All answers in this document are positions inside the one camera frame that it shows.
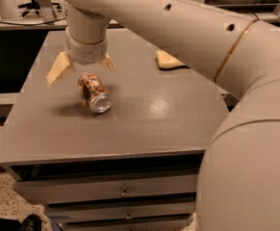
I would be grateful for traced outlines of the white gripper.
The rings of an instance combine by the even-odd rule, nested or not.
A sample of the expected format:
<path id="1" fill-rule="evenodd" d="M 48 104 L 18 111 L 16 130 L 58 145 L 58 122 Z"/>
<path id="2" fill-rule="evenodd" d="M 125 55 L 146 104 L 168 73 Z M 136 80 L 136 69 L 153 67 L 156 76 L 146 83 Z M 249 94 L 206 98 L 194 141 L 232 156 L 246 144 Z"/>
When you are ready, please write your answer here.
<path id="1" fill-rule="evenodd" d="M 111 71 L 116 71 L 114 62 L 106 54 L 108 49 L 108 40 L 106 38 L 96 43 L 83 43 L 75 39 L 66 29 L 64 49 L 66 52 L 59 53 L 46 76 L 47 85 L 50 88 L 74 72 L 71 61 L 78 64 L 95 64 L 100 61 L 103 66 Z"/>

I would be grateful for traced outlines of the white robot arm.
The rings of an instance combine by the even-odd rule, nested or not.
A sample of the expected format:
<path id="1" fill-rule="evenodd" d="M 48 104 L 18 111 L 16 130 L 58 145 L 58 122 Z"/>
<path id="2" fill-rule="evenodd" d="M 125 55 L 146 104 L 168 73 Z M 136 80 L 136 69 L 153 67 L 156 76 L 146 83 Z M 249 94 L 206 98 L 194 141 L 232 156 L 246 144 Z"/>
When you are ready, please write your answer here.
<path id="1" fill-rule="evenodd" d="M 191 0 L 65 0 L 114 19 L 238 99 L 198 176 L 199 231 L 280 231 L 280 28 Z"/>

